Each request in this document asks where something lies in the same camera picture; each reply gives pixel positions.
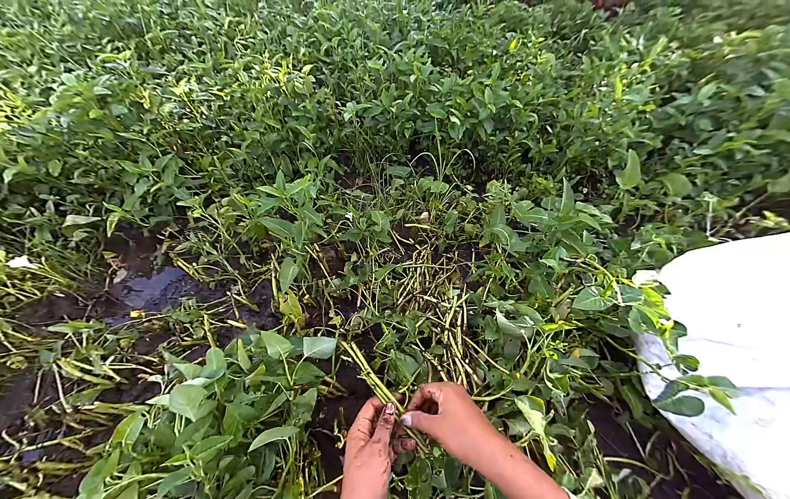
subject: finger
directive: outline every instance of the finger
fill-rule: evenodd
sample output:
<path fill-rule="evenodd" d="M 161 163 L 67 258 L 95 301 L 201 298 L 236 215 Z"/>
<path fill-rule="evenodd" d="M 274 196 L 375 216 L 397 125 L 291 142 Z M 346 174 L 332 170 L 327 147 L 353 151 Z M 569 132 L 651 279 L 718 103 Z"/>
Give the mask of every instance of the finger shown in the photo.
<path fill-rule="evenodd" d="M 374 431 L 374 437 L 370 440 L 372 445 L 389 447 L 392 428 L 395 427 L 395 420 L 397 419 L 396 413 L 395 404 L 386 404 L 386 407 L 383 409 L 383 414 L 380 414 L 380 419 L 377 421 L 377 429 Z"/>
<path fill-rule="evenodd" d="M 346 440 L 351 443 L 357 443 L 359 446 L 367 443 L 374 434 L 374 424 L 377 420 L 377 415 L 382 409 L 383 403 L 377 397 L 371 397 L 365 402 L 364 407 L 355 416 L 355 422 L 349 428 Z"/>
<path fill-rule="evenodd" d="M 397 456 L 403 452 L 414 450 L 416 448 L 416 442 L 413 438 L 398 438 L 392 442 L 391 447 L 395 456 Z"/>
<path fill-rule="evenodd" d="M 401 416 L 401 425 L 408 428 L 415 428 L 423 433 L 428 434 L 435 440 L 438 440 L 438 423 L 443 416 L 425 413 L 423 411 L 415 410 L 404 413 Z"/>
<path fill-rule="evenodd" d="M 413 394 L 413 398 L 410 400 L 410 403 L 407 404 L 407 410 L 420 410 L 420 407 L 427 401 L 437 403 L 440 397 L 440 388 L 436 386 L 435 383 L 426 383 Z"/>

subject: green vegetation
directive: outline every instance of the green vegetation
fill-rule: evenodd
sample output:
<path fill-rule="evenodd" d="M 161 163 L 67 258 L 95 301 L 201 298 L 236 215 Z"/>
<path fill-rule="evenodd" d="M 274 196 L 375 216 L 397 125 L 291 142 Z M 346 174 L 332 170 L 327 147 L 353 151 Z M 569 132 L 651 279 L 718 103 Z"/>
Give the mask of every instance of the green vegetation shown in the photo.
<path fill-rule="evenodd" d="M 681 4 L 0 2 L 0 490 L 317 497 L 351 370 L 461 383 L 571 493 L 644 496 L 584 415 L 656 418 L 632 332 L 688 375 L 653 405 L 733 385 L 633 274 L 790 219 L 790 4 Z M 124 235 L 198 291 L 112 321 Z M 393 490 L 497 494 L 428 441 Z"/>

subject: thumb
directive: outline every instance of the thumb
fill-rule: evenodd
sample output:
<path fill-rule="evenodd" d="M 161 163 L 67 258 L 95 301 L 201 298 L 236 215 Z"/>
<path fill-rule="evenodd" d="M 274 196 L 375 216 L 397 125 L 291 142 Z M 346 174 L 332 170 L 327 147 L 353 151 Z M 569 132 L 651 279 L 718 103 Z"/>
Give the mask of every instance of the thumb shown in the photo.
<path fill-rule="evenodd" d="M 375 445 L 389 445 L 389 439 L 392 435 L 392 428 L 395 427 L 395 404 L 388 403 L 383 408 L 383 414 L 380 414 L 380 420 L 377 422 L 377 429 L 374 430 L 374 437 L 371 438 L 370 443 Z"/>
<path fill-rule="evenodd" d="M 401 425 L 415 428 L 435 438 L 435 433 L 437 433 L 435 418 L 433 414 L 425 413 L 422 410 L 412 410 L 401 416 Z"/>

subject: dark soil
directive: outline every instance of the dark soil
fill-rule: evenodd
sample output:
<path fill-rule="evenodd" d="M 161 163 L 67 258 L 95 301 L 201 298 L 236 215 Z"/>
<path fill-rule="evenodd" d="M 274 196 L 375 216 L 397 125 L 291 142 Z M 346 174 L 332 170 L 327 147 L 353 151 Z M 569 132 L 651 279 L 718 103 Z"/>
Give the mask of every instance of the dark soil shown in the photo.
<path fill-rule="evenodd" d="M 604 456 L 618 456 L 642 462 L 654 470 L 669 476 L 651 489 L 652 499 L 731 499 L 740 498 L 733 487 L 722 481 L 694 457 L 693 447 L 664 418 L 657 418 L 656 430 L 625 417 L 625 412 L 616 413 L 604 402 L 589 405 L 587 417 L 596 427 L 596 441 Z M 635 441 L 642 448 L 649 448 L 647 458 L 642 456 Z M 670 456 L 677 466 L 670 467 Z M 612 468 L 628 468 L 633 474 L 649 484 L 655 476 L 641 466 L 626 462 L 610 462 Z"/>

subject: puddle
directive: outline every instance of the puddle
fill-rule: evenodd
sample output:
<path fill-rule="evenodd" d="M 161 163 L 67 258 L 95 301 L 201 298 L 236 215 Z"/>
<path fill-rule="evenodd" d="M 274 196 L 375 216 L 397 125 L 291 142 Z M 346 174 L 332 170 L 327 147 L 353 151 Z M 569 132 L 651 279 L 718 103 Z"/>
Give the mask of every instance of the puddle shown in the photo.
<path fill-rule="evenodd" d="M 194 297 L 202 303 L 212 302 L 223 298 L 225 290 L 212 289 L 179 267 L 161 267 L 150 277 L 124 277 L 109 287 L 109 294 L 125 305 L 128 312 L 163 312 L 166 308 L 179 306 L 181 298 Z M 129 320 L 129 313 L 103 319 L 106 324 L 111 325 Z"/>

